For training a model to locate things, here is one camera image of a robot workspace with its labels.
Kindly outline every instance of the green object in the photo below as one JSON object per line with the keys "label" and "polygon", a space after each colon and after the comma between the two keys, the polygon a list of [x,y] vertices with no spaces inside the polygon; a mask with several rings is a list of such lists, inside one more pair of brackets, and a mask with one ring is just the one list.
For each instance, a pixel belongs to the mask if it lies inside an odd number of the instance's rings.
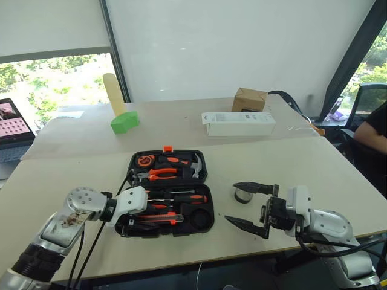
{"label": "green object", "polygon": [[138,114],[136,111],[133,111],[123,113],[114,118],[110,123],[110,126],[113,128],[115,134],[124,134],[130,128],[138,126],[138,124],[140,124],[140,120],[138,120]]}

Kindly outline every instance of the laptop screen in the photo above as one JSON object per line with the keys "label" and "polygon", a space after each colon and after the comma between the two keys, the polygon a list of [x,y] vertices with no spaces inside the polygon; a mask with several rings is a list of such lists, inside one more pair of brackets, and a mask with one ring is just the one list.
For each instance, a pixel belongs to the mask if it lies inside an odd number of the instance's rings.
{"label": "laptop screen", "polygon": [[0,144],[34,138],[30,127],[11,99],[0,100]]}

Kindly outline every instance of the person's arm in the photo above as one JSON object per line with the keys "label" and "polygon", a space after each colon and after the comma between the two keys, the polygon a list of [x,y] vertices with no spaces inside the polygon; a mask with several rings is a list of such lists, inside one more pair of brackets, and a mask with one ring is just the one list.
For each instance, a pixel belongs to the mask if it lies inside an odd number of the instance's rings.
{"label": "person's arm", "polygon": [[380,153],[387,154],[387,138],[379,135],[366,121],[357,128],[354,139]]}

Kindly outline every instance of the white wall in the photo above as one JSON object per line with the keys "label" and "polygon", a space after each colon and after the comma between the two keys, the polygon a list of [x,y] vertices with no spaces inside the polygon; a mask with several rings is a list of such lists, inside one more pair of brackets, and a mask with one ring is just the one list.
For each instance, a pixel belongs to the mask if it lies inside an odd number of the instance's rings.
{"label": "white wall", "polygon": [[0,0],[0,56],[109,46],[98,0]]}
{"label": "white wall", "polygon": [[108,0],[136,102],[291,94],[318,115],[374,0]]}

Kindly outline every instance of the window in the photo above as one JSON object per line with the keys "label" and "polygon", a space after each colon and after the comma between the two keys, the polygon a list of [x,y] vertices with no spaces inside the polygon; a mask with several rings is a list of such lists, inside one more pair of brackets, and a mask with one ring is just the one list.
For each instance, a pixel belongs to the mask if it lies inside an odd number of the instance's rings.
{"label": "window", "polygon": [[110,54],[0,64],[0,99],[11,98],[33,129],[61,106],[108,103],[102,76],[114,73]]}
{"label": "window", "polygon": [[346,124],[361,83],[387,83],[387,23],[325,118],[323,125]]}

